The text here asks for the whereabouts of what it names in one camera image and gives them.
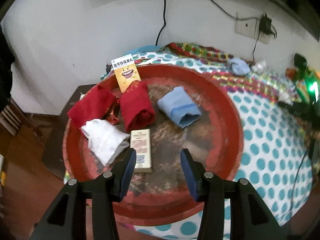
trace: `wall outlet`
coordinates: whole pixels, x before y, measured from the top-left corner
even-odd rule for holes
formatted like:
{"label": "wall outlet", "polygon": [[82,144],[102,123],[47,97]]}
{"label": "wall outlet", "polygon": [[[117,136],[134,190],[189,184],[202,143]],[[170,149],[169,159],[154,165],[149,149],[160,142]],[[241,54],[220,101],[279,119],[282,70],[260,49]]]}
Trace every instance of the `wall outlet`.
{"label": "wall outlet", "polygon": [[250,19],[247,21],[236,21],[236,33],[254,39],[257,28],[257,20]]}
{"label": "wall outlet", "polygon": [[[258,33],[259,33],[259,23],[260,23],[260,20],[256,20],[256,19],[250,19],[247,21],[236,21],[235,32],[237,34],[246,36],[248,38],[257,40]],[[258,41],[264,44],[269,44],[271,36],[272,34],[267,35],[265,33],[260,32]]]}
{"label": "wall outlet", "polygon": [[270,36],[271,35],[267,35],[267,34],[265,34],[265,33],[263,33],[263,32],[260,32],[260,35],[259,35],[259,40],[258,41],[260,41],[260,42],[262,42],[262,43],[264,43],[264,44],[269,44],[269,42],[270,42]]}

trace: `red towel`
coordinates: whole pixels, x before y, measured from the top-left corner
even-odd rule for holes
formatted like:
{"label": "red towel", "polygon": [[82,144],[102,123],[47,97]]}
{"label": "red towel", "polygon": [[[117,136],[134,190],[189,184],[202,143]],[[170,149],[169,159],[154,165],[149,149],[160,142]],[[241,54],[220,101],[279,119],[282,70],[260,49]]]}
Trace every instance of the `red towel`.
{"label": "red towel", "polygon": [[101,85],[93,87],[68,112],[69,118],[77,128],[87,121],[102,118],[116,101],[116,97]]}
{"label": "red towel", "polygon": [[139,130],[155,120],[148,87],[143,81],[133,81],[120,98],[120,111],[125,130]]}

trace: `white box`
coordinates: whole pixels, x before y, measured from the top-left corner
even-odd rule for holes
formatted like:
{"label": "white box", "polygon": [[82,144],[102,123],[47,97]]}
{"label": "white box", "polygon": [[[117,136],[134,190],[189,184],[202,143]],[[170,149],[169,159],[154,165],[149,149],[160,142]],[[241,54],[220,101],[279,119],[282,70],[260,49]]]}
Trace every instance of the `white box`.
{"label": "white box", "polygon": [[130,147],[137,152],[134,172],[151,173],[150,130],[131,131]]}

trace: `green light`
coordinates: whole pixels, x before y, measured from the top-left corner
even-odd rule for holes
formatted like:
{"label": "green light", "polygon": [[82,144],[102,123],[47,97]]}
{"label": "green light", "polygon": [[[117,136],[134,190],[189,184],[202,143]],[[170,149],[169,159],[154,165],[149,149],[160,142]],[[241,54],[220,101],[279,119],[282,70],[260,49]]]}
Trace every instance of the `green light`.
{"label": "green light", "polygon": [[319,97],[318,83],[317,83],[316,81],[313,82],[313,84],[308,87],[308,90],[309,90],[310,92],[314,92],[315,97],[316,97],[316,101],[318,101],[318,97]]}

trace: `cardboard box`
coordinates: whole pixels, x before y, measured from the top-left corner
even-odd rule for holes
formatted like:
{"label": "cardboard box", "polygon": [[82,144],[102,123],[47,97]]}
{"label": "cardboard box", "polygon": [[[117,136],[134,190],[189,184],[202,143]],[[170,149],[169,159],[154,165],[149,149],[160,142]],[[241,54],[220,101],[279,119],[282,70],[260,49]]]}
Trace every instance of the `cardboard box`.
{"label": "cardboard box", "polygon": [[134,63],[131,54],[116,58],[112,60],[111,63],[121,93],[123,93],[133,81],[141,81],[136,64]]}
{"label": "cardboard box", "polygon": [[151,173],[150,130],[131,131],[130,147],[137,152],[137,162],[134,172]]}

